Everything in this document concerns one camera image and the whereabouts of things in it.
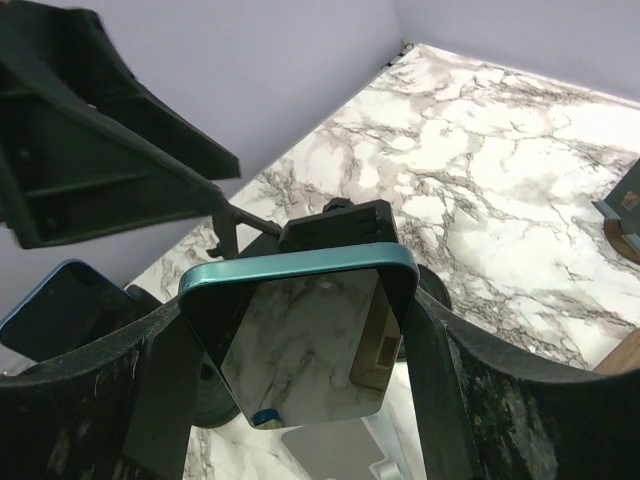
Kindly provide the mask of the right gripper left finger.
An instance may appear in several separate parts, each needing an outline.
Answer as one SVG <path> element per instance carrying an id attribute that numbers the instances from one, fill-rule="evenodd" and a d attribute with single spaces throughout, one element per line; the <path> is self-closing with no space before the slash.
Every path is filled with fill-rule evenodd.
<path id="1" fill-rule="evenodd" d="M 202 358 L 170 301 L 2 378 L 2 478 L 181 478 Z"/>

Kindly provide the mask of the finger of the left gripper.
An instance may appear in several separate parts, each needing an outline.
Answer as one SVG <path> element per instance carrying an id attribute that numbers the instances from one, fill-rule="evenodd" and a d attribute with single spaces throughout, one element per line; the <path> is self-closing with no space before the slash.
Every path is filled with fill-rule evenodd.
<path id="1" fill-rule="evenodd" d="M 127 67 L 94 11 L 1 5 L 1 220 L 39 249 L 218 214 L 238 158 Z"/>

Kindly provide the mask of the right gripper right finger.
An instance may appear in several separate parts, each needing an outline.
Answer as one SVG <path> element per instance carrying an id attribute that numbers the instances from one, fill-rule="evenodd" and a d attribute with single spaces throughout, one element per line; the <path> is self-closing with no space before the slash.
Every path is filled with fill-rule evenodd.
<path id="1" fill-rule="evenodd" d="M 638 478 L 637 371 L 547 360 L 422 290 L 404 340 L 428 478 Z"/>

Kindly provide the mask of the black phone teal case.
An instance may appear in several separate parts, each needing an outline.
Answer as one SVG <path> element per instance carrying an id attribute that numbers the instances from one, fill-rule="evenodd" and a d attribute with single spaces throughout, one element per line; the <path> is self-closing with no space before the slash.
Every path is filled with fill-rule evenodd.
<path id="1" fill-rule="evenodd" d="M 292 428 L 380 410 L 418 280 L 370 243 L 202 264 L 178 304 L 250 425 Z"/>

